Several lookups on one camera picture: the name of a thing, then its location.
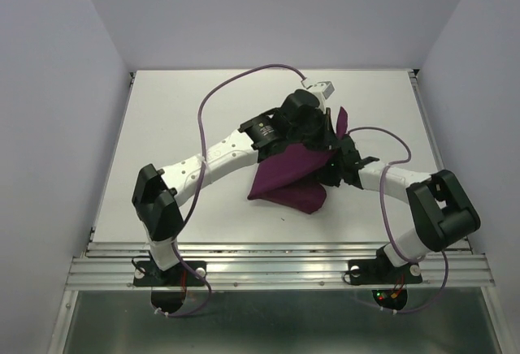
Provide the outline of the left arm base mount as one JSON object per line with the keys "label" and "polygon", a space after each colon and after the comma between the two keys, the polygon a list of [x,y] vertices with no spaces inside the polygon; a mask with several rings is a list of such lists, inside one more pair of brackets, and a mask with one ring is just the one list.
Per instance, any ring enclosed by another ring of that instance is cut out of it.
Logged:
{"label": "left arm base mount", "polygon": [[160,270],[151,257],[132,259],[131,263],[132,285],[150,289],[155,314],[167,318],[191,317],[206,306],[212,294],[207,286],[204,261],[188,261],[188,269],[177,263],[168,270]]}

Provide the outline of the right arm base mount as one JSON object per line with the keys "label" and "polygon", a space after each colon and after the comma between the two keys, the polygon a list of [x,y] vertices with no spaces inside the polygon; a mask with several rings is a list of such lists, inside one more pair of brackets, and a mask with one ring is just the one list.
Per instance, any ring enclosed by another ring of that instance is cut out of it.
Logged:
{"label": "right arm base mount", "polygon": [[374,305],[394,313],[403,311],[407,304],[406,286],[423,282],[418,264],[406,262],[395,267],[382,248],[376,252],[373,259],[347,261],[347,269],[341,278],[351,286],[375,286],[375,289],[371,290]]}

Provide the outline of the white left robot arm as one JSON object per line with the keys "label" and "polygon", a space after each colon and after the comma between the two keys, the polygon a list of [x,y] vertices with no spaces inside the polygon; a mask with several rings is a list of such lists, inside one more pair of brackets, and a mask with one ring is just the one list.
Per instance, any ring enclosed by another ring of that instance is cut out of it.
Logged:
{"label": "white left robot arm", "polygon": [[154,261],[153,275],[171,284],[180,277],[180,261],[173,248],[187,218],[180,212],[200,191],[241,168],[255,165],[302,143],[319,152],[332,146],[332,123],[326,89],[319,85],[298,89],[281,106],[242,123],[219,143],[174,165],[139,170],[132,204],[143,223]]}

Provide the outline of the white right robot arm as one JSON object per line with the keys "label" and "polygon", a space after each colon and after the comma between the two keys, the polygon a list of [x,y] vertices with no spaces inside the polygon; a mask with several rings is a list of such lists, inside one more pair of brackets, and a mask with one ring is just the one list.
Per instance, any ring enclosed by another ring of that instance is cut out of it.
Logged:
{"label": "white right robot arm", "polygon": [[[374,272],[383,281],[392,281],[402,273],[404,265],[443,251],[481,227],[475,207],[453,172],[408,171],[399,164],[372,156],[362,158],[353,140],[346,136],[316,173],[319,182],[327,186],[346,183],[379,194],[389,243],[378,252]],[[387,196],[407,204],[413,219],[413,228],[396,239],[386,213]]]}

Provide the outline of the purple cloth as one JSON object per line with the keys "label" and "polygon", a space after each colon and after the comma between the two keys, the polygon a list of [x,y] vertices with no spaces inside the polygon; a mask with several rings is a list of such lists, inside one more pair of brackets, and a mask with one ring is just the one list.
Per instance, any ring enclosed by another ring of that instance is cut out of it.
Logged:
{"label": "purple cloth", "polygon": [[319,169],[336,151],[334,146],[347,135],[348,113],[341,107],[336,123],[331,123],[336,136],[327,151],[311,151],[302,144],[290,145],[280,154],[259,161],[247,199],[264,200],[305,214],[322,208],[327,192],[319,182]]}

